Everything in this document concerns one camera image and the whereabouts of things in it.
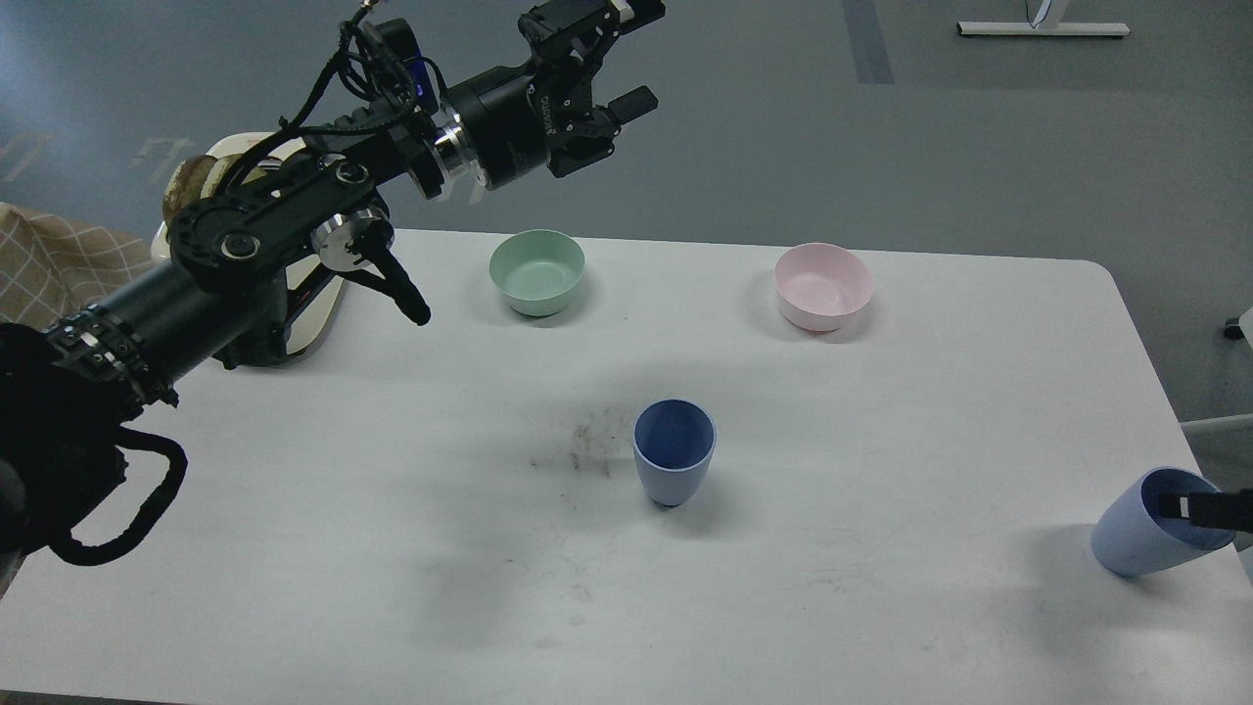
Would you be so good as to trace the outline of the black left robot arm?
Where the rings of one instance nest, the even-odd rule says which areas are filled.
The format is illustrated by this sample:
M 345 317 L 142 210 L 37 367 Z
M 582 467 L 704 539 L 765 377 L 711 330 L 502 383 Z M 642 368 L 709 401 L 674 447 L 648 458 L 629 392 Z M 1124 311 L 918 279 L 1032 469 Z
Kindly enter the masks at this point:
M 600 106 L 591 79 L 662 1 L 546 1 L 517 21 L 529 58 L 455 85 L 402 19 L 362 1 L 294 119 L 239 157 L 197 157 L 162 207 L 170 258 L 55 324 L 3 326 L 3 585 L 29 553 L 107 565 L 138 547 L 188 460 L 132 430 L 175 404 L 175 381 L 218 358 L 277 364 L 287 331 L 330 280 L 434 316 L 393 257 L 378 187 L 410 177 L 435 198 L 464 173 L 497 189 L 545 165 L 568 177 L 611 157 L 658 100 L 639 86 Z

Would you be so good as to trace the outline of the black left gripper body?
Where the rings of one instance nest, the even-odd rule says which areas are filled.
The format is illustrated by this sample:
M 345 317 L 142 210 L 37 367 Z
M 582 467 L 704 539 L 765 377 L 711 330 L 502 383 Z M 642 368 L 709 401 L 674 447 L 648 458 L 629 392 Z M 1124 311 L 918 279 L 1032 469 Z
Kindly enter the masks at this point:
M 482 187 L 495 192 L 536 170 L 556 178 L 613 157 L 621 121 L 591 98 L 606 50 L 570 49 L 555 63 L 534 55 L 452 85 L 444 105 L 464 131 Z

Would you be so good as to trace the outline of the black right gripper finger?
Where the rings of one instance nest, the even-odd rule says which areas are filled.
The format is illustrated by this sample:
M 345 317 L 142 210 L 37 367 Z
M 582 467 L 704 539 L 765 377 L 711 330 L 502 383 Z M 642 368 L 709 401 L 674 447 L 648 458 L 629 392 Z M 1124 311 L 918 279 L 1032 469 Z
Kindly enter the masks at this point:
M 1235 493 L 1160 493 L 1162 517 L 1182 518 L 1207 530 L 1252 533 L 1252 490 Z

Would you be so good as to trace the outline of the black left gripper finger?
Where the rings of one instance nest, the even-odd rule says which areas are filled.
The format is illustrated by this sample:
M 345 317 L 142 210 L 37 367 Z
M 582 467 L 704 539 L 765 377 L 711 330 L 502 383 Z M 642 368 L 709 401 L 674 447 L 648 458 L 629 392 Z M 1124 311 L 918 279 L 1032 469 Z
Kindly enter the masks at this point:
M 609 143 L 619 134 L 623 126 L 638 118 L 649 115 L 659 106 L 659 99 L 649 86 L 638 86 L 610 100 L 606 106 L 591 106 L 586 120 L 583 121 L 583 138 Z
M 579 60 L 600 55 L 616 39 L 665 14 L 663 1 L 546 1 L 524 13 L 517 30 L 538 63 L 555 66 L 569 55 Z

